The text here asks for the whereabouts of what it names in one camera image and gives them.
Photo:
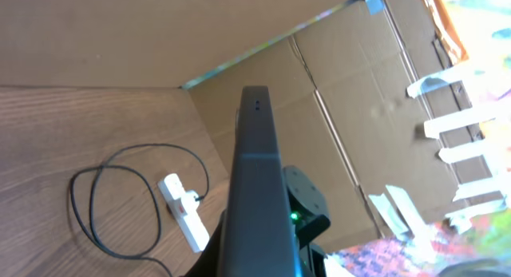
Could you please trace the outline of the Galaxy smartphone blue screen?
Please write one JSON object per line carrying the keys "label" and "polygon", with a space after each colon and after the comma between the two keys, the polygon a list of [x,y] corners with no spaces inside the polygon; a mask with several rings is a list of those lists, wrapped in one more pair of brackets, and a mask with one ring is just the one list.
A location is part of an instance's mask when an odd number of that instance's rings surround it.
{"label": "Galaxy smartphone blue screen", "polygon": [[217,274],[302,274],[266,86],[246,86],[241,94]]}

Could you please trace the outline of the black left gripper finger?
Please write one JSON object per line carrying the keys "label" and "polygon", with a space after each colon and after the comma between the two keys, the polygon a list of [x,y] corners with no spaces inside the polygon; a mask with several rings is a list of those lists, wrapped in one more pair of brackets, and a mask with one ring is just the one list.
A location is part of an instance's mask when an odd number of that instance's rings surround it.
{"label": "black left gripper finger", "polygon": [[206,248],[202,251],[199,259],[188,270],[184,277],[217,277],[224,216],[225,213],[222,212],[220,214],[219,223],[210,237]]}

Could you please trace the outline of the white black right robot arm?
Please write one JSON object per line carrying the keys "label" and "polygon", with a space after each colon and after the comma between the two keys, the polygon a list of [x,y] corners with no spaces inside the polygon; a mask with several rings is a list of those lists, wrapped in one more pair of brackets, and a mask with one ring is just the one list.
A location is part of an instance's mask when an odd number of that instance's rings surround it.
{"label": "white black right robot arm", "polygon": [[309,177],[295,166],[283,168],[291,207],[291,222],[299,249],[303,276],[326,277],[326,253],[314,239],[323,234],[331,220],[324,195]]}

